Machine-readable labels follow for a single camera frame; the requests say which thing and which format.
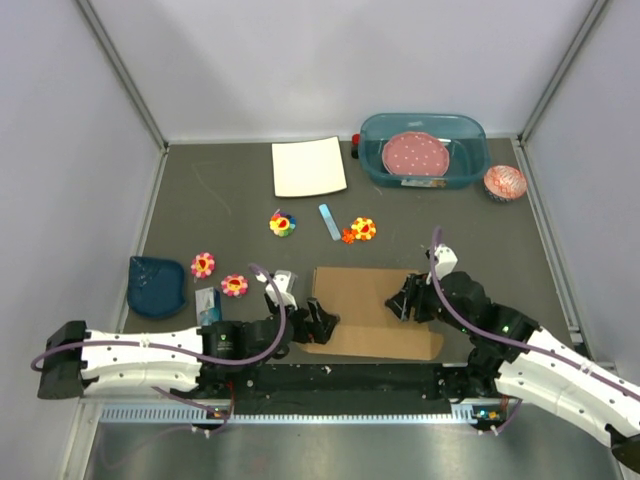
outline plate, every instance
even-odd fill
[[[485,174],[484,186],[494,200],[510,202],[526,193],[527,179],[517,168],[496,165]]]
[[[387,142],[382,161],[394,175],[441,177],[449,169],[449,151],[428,133],[405,132]]]

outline label on container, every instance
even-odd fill
[[[403,187],[418,187],[418,188],[444,188],[447,186],[446,180],[414,180],[405,179],[400,183]]]

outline metal frame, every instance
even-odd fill
[[[128,98],[130,99],[134,109],[140,116],[149,134],[152,136],[157,145],[162,149],[162,158],[159,162],[155,175],[153,188],[149,195],[147,211],[144,217],[139,239],[136,246],[136,253],[142,253],[146,235],[149,229],[151,217],[155,206],[157,193],[160,187],[162,173],[166,163],[169,149],[169,143],[162,134],[158,124],[156,123],[151,111],[147,107],[138,90],[135,82],[129,74],[124,62],[122,61],[117,49],[111,41],[104,25],[102,24],[91,0],[73,0],[77,5],[82,17],[87,22],[88,27],[92,31],[95,39],[103,50],[107,60],[111,64],[113,71],[121,83]],[[529,117],[523,132],[518,139],[512,139],[513,148],[516,152],[518,164],[529,181],[529,199],[533,210],[536,223],[542,238],[547,260],[549,262],[554,283],[558,290],[558,296],[563,308],[563,312],[567,319],[572,335],[579,332],[579,311],[577,302],[572,294],[571,282],[569,275],[564,268],[563,256],[560,248],[554,238],[553,228],[549,220],[542,196],[538,189],[535,179],[535,172],[531,167],[531,162],[527,155],[526,143],[531,138],[537,125],[541,121],[544,112],[549,107],[554,96],[562,85],[569,69],[573,65],[575,59],[584,48],[587,40],[593,31],[604,18],[607,7],[611,4],[611,0],[594,0],[588,14],[582,22],[578,32],[572,40],[569,48],[565,52],[562,61],[556,68],[551,80],[545,88],[543,94],[538,100],[531,116]],[[124,326],[124,320],[127,316],[127,305],[124,298],[118,318],[117,331],[121,331]],[[150,397],[148,399],[135,399],[134,403],[142,402],[145,404],[153,404],[156,399]],[[59,471],[58,478],[61,479],[80,479],[84,478],[86,467],[91,453],[91,448],[95,439],[97,425],[102,415],[103,403],[101,401],[86,399],[82,400],[74,417],[72,429],[70,432],[68,447],[63,457],[62,467]]]

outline white wall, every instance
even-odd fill
[[[92,0],[171,141],[350,135],[384,111],[519,133],[593,0]]]
[[[76,402],[29,362],[113,326],[158,150],[70,0],[5,0],[0,45],[0,478],[49,480]]]
[[[612,2],[530,151],[598,359],[640,382],[640,3]]]

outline blue transparent container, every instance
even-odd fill
[[[449,169],[442,177],[394,175],[382,161],[382,149],[404,132],[424,132],[443,142],[449,151]],[[463,188],[487,173],[491,158],[484,129],[462,115],[429,113],[381,113],[369,118],[360,130],[358,156],[362,168],[383,187]]]

